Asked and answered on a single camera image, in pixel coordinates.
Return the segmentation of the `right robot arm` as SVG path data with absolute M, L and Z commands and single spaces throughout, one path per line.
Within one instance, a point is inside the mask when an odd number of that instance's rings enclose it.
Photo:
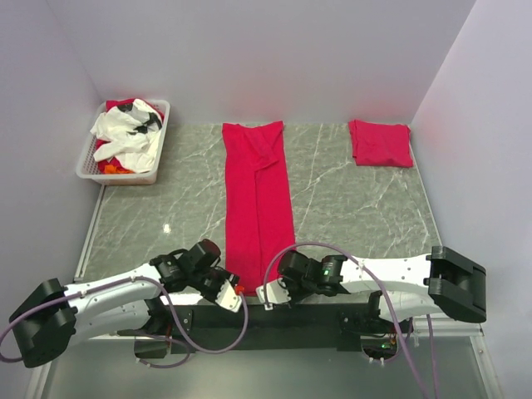
M 263 285 L 268 304 L 297 303 L 312 295 L 377 293 L 366 325 L 382 332 L 393 322 L 443 313 L 462 323 L 487 319 L 486 269 L 453 249 L 399 259 L 356 258 L 337 251 L 320 260 L 290 249 L 278 262 L 278 278 Z

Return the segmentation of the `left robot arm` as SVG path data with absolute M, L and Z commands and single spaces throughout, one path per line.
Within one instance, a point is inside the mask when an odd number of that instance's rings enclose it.
M 244 295 L 236 290 L 239 278 L 219 266 L 220 256 L 219 247 L 203 239 L 191 249 L 159 255 L 109 278 L 68 285 L 49 279 L 10 316 L 1 336 L 13 334 L 20 355 L 1 360 L 40 367 L 71 345 L 120 332 L 201 351 L 170 296 L 192 288 L 212 304 L 231 313 L 243 312 L 248 319 Z

